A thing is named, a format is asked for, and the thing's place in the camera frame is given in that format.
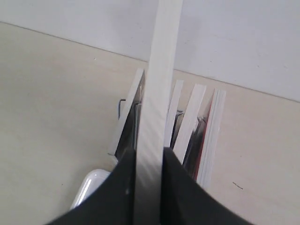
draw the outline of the desk surface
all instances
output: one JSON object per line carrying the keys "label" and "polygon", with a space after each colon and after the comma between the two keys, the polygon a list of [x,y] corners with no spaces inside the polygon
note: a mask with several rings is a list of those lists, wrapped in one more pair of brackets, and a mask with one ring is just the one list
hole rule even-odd
{"label": "desk surface", "polygon": [[[89,171],[112,170],[117,102],[137,68],[147,63],[0,23],[1,224],[43,224]],[[300,103],[174,78],[185,80],[181,108],[194,83],[227,90],[209,193],[257,224],[300,223]]]}

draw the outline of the white panel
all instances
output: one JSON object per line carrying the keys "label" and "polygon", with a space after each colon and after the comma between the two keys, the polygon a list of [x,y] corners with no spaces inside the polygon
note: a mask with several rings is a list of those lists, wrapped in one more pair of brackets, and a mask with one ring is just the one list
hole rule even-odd
{"label": "white panel", "polygon": [[[0,0],[0,21],[149,60],[157,0]],[[185,0],[175,68],[300,101],[300,1]]]}

